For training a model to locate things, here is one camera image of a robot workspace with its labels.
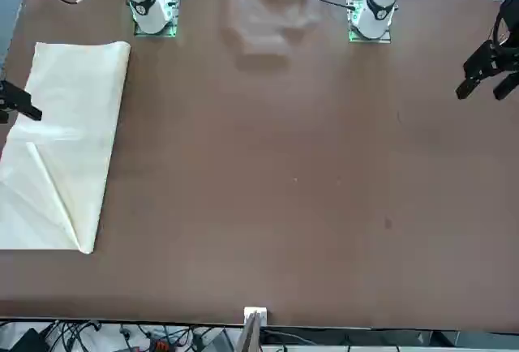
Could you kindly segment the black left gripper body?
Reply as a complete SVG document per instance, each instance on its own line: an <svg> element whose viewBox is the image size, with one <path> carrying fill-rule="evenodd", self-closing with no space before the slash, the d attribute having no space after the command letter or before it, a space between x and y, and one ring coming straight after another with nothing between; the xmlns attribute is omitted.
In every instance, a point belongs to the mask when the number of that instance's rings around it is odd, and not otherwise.
<svg viewBox="0 0 519 352"><path fill-rule="evenodd" d="M503 20L509 36L501 45L506 49L518 49L518 0L504 0L500 6L498 20Z"/></svg>

